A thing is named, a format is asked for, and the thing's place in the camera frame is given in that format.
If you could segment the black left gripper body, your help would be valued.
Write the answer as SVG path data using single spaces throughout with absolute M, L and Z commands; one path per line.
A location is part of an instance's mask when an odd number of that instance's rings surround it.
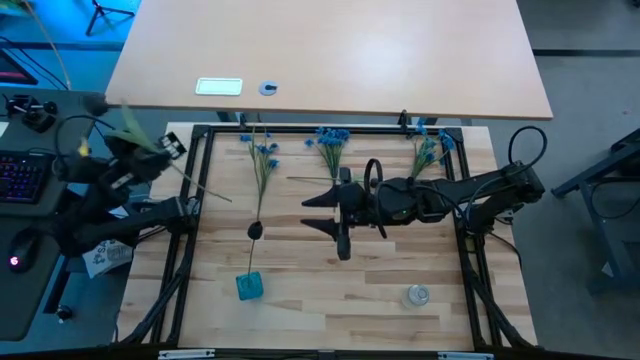
M 113 190 L 152 182 L 186 152 L 173 132 L 152 142 L 144 133 L 114 131 L 107 135 L 107 147 L 113 155 L 107 184 Z

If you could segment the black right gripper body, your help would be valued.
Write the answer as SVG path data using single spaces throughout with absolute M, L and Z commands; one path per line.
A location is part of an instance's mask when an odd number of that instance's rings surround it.
M 381 180 L 379 174 L 371 178 L 371 169 L 368 168 L 363 179 L 356 182 L 351 177 L 351 170 L 347 167 L 339 168 L 338 204 L 340 221 L 337 235 L 337 254 L 341 261 L 351 258 L 351 240 L 349 229 L 355 226 L 368 226 L 373 220 L 370 212 L 372 205 L 371 188 L 375 188 Z

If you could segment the dense blue flower bunch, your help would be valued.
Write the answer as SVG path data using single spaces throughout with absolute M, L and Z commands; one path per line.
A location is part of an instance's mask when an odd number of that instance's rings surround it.
M 315 148 L 319 152 L 333 182 L 339 177 L 342 152 L 349 138 L 350 132 L 347 129 L 319 127 L 314 138 L 304 141 L 306 147 Z

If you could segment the long sparse blue flower sprig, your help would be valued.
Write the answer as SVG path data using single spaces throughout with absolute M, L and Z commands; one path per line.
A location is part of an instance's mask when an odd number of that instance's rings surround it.
M 239 140 L 247 145 L 252 160 L 258 196 L 255 221 L 259 222 L 269 179 L 279 167 L 280 161 L 274 157 L 279 145 L 273 141 L 273 135 L 269 131 L 263 130 L 258 133 L 256 128 L 253 128 L 250 134 L 240 134 Z

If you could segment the short blue flower sprig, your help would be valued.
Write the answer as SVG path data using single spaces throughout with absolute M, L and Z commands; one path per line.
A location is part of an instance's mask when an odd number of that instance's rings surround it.
M 417 178 L 434 162 L 443 165 L 446 155 L 455 148 L 453 138 L 443 129 L 440 129 L 436 136 L 430 136 L 425 120 L 418 121 L 415 132 L 414 159 L 410 173 L 412 178 Z

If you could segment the clear ribbed glass vase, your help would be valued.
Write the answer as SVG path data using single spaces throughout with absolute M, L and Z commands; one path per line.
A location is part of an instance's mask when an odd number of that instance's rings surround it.
M 429 303 L 430 292 L 426 285 L 410 285 L 403 293 L 402 303 L 407 308 L 418 308 Z

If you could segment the teal glass vase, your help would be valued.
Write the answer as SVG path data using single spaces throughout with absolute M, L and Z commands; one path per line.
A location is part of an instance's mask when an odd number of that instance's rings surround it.
M 236 277 L 238 298 L 241 301 L 258 299 L 264 294 L 260 272 L 250 272 Z

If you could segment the white rectangular plate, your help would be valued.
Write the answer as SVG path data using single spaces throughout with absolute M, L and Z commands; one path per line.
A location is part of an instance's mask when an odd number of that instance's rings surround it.
M 243 80 L 240 78 L 199 78 L 195 94 L 201 96 L 239 96 Z

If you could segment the white printed bag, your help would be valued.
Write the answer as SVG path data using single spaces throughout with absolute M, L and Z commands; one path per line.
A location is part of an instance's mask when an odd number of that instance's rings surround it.
M 133 248 L 117 240 L 105 240 L 93 250 L 84 253 L 82 259 L 88 276 L 93 279 L 130 263 L 133 259 Z

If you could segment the black backlit keyboard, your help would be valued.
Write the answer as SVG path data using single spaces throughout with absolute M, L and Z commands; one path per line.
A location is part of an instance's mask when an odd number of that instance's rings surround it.
M 53 160 L 47 153 L 0 151 L 0 203 L 38 203 Z

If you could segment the large light wood table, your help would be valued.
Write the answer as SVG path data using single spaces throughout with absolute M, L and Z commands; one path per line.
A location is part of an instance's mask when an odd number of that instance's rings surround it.
M 195 94 L 240 78 L 239 96 Z M 264 81 L 278 84 L 272 96 Z M 111 104 L 549 120 L 516 0 L 142 0 Z

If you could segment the black computer mouse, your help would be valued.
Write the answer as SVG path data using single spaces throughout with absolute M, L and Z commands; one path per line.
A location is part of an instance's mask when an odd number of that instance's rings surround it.
M 13 273 L 28 271 L 35 262 L 41 242 L 41 233 L 27 228 L 18 232 L 10 241 L 7 253 L 7 265 Z

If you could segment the black aluminium table frame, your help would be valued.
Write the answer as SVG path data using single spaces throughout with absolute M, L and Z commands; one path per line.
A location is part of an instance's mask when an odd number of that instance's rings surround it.
M 326 234 L 302 219 L 326 219 L 328 208 L 301 203 L 324 193 L 319 153 L 304 141 L 312 130 L 274 134 L 279 167 L 264 194 L 263 237 L 251 272 L 262 297 L 241 301 L 236 277 L 247 274 L 257 189 L 247 147 L 232 128 L 215 132 L 194 262 L 178 343 L 182 347 L 314 350 L 469 350 L 472 335 L 454 222 L 414 222 L 351 231 L 351 258 L 341 261 Z M 404 291 L 426 285 L 429 303 L 407 308 Z

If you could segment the black clamp mount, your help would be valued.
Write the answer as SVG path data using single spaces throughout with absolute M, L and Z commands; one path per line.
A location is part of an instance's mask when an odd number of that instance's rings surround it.
M 7 117 L 18 117 L 23 125 L 37 133 L 46 132 L 56 122 L 58 106 L 55 102 L 40 103 L 31 95 L 21 94 L 4 99 Z

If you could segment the white frame bracket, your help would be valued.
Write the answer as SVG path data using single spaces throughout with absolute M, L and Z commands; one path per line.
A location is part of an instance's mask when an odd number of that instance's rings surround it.
M 478 352 L 438 352 L 438 360 L 495 360 L 495 357 L 491 353 L 478 353 Z
M 205 360 L 215 356 L 214 349 L 174 349 L 160 351 L 157 360 Z

